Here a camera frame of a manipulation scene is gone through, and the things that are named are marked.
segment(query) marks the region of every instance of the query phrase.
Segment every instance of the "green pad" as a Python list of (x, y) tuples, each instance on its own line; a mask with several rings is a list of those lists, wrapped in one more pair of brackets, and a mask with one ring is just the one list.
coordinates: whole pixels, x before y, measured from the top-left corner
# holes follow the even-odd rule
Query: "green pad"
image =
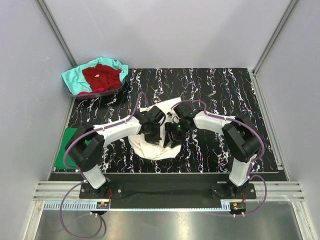
[[(70, 141), (70, 139), (72, 138), (72, 136), (75, 134), (76, 131), (77, 131), (77, 128), (66, 128), (64, 130), (64, 134), (63, 134), (61, 146), (60, 146), (60, 149), (59, 149), (59, 152), (58, 152), (58, 156), (56, 157), (56, 160), (55, 160), (55, 163), (54, 163), (55, 168), (58, 169), (58, 170), (64, 170), (64, 169), (70, 170), (70, 169), (73, 169), (73, 168), (66, 167), (64, 165), (64, 155), (65, 155), (65, 152), (66, 152), (65, 151), (65, 147), (66, 147), (67, 143)], [(77, 166), (69, 156), (66, 158), (66, 163), (71, 165), (71, 166), (74, 166), (74, 167)]]

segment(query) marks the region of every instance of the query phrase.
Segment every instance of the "metal floor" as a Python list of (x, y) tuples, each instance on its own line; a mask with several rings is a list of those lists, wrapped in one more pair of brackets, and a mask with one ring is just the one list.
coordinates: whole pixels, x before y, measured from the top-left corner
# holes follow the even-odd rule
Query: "metal floor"
[[(247, 212), (258, 207), (248, 202)], [(95, 233), (100, 223), (83, 211), (64, 211), (65, 224), (77, 235)], [(104, 229), (100, 240), (302, 240), (290, 202), (266, 202), (255, 215), (244, 218), (219, 217), (208, 212), (134, 212), (110, 211), (103, 215)], [(44, 210), (36, 240), (71, 240), (60, 224), (59, 212)]]

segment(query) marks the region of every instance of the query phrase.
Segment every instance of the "black and white marbled mat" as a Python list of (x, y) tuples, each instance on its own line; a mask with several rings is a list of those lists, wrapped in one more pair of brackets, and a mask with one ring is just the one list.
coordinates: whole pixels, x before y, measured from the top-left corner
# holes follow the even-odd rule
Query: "black and white marbled mat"
[[(254, 170), (278, 171), (246, 68), (131, 69), (126, 80), (128, 84), (121, 93), (76, 100), (68, 127), (77, 128), (82, 122), (99, 125), (124, 118), (133, 110), (141, 91), (146, 93), (150, 105), (177, 97), (198, 99), (206, 102), (208, 110), (215, 114), (250, 115), (266, 149)], [(189, 133), (187, 143), (175, 158), (157, 161), (137, 156), (127, 137), (117, 140), (104, 149), (100, 167), (104, 173), (215, 173), (228, 171), (228, 159), (230, 154), (223, 137), (198, 129)]]

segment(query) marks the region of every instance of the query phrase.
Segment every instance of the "black mounting plate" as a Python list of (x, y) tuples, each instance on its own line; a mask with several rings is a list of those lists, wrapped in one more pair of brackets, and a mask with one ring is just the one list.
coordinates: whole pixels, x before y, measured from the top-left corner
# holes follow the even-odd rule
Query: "black mounting plate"
[(212, 199), (220, 200), (220, 199), (237, 199), (242, 200), (244, 198), (246, 199), (257, 199), (255, 185), (253, 183), (248, 183), (246, 187), (236, 196), (232, 197), (230, 194), (224, 195), (221, 194), (221, 192), (224, 192), (226, 189), (227, 183), (212, 183), (211, 184), (211, 190), (212, 190)]
[[(108, 190), (111, 190), (111, 199), (121, 199), (124, 192), (124, 185), (122, 183), (110, 183)], [(103, 196), (97, 196), (89, 183), (84, 183), (80, 188), (80, 199), (109, 199), (108, 192)]]

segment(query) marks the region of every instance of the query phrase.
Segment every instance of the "white cloth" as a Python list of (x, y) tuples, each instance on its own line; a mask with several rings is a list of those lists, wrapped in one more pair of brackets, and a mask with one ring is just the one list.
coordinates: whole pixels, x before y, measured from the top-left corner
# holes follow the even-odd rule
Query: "white cloth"
[[(159, 103), (152, 105), (148, 108), (141, 108), (140, 112), (149, 110), (153, 106), (157, 106), (159, 109), (161, 109), (165, 113), (165, 116), (166, 116), (165, 122), (171, 122), (172, 118), (174, 116), (177, 116), (175, 111), (171, 110), (171, 107), (178, 102), (181, 102), (180, 97), (170, 99), (167, 101), (159, 102)], [(171, 148), (169, 146), (164, 148), (165, 124), (163, 124), (160, 127), (160, 137), (161, 137), (161, 140), (159, 142), (159, 145), (147, 143), (145, 141), (144, 134), (131, 135), (128, 137), (128, 139), (129, 139), (129, 143), (131, 144), (135, 154), (137, 154), (141, 158), (149, 159), (149, 160), (161, 160), (161, 159), (167, 159), (167, 158), (175, 158), (181, 150), (181, 144), (178, 146), (175, 146), (174, 148)]]

